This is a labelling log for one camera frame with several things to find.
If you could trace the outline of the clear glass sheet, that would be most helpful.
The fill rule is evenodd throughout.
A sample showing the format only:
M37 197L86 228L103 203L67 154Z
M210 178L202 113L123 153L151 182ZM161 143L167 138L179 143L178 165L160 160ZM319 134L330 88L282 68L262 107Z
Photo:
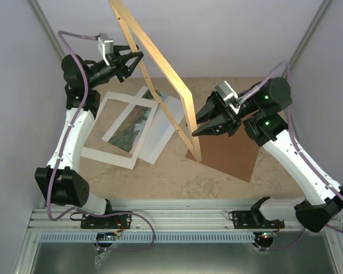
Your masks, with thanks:
M159 96L171 112L175 121L180 123L184 117L181 101L164 93L160 93ZM154 164L174 132L174 126L166 117L163 110L158 107L138 157L150 164Z

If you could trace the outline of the white mat board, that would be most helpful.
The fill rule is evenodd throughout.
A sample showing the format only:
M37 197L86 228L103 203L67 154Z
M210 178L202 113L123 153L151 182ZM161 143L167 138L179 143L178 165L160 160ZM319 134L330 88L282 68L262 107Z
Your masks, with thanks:
M123 167L123 168L127 168L127 169L132 170L135 166L137 159L138 159L138 155L142 149L142 145L146 139L147 133L149 131L149 128L151 126L155 112L157 110L158 103L154 100L151 100L151 99L145 99L145 98L131 96L131 95L127 95L127 94L121 94L118 92L107 92L106 95L103 97L102 102L99 105L98 114L96 116L95 122L100 117L100 114L101 114L101 112L102 112L102 110L103 110L103 108L104 108L104 106L108 100L117 100L120 102L133 104L136 106L144 106L144 107L151 108L149 117L145 123L143 132L142 132L141 136L139 137L139 140L138 140L138 143L137 143L136 148L134 150L134 153L132 154L131 158L127 158L124 156L119 156L119 155L95 150L92 148L83 147L82 152L81 152L81 156L84 158L96 160L96 161L99 161L102 163L106 163L106 164L110 164L110 165L114 165L114 166L119 166L119 167Z

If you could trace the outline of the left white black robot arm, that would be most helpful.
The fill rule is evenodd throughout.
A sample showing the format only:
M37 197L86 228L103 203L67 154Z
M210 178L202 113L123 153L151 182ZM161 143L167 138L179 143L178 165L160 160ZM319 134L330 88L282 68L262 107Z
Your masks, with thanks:
M143 52L131 52L129 46L114 46L113 52L99 62L67 55L61 62L66 82L66 119L57 147L45 167L34 177L46 205L70 206L94 214L101 227L112 225L110 202L90 192L88 182L78 173L85 140L94 126L101 96L95 88L117 77L120 82L131 76Z

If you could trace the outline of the light wooden picture frame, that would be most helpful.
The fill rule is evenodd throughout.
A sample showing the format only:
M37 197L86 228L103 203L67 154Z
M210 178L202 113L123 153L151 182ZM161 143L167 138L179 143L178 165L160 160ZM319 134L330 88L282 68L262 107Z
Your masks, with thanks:
M122 1L109 1L109 5L113 10L113 13L119 23L119 26L125 36L128 45L130 46L131 51L134 53L138 51L136 43L133 38L134 36L136 36L143 45L146 52L151 57L151 59L158 66L158 68L161 70L165 78L168 80L168 82L172 85L174 90L179 95L186 118L186 124L189 130L188 134L184 133L180 124L174 119L166 104L162 102L162 99L156 93L156 90L154 88L154 85L151 81L151 78L149 76L149 73L146 69L144 62L140 61L138 63L138 67L141 70L143 78L152 96L163 110L171 125L175 128L176 132L187 145L189 151L192 153L195 160L197 162L200 162L202 160L200 141L197 137L192 136L192 132L197 129L196 113L192 92L189 90L189 88L183 82L180 76L176 73L174 68L172 68L169 62L165 59L165 57L159 51L157 46L144 32L142 27L131 15L131 13L122 3Z

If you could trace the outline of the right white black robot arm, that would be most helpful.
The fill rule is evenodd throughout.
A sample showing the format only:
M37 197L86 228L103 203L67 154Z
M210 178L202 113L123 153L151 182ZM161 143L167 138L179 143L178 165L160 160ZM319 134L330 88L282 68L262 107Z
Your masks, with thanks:
M297 221L320 232L343 209L343 185L328 176L299 144L279 112L292 103L291 88L283 77L258 82L236 93L226 81L217 84L196 115L200 127L193 136L232 136L244 126L247 136L275 157L302 189L296 199L257 201L249 211L234 211L238 228L271 228L278 221Z

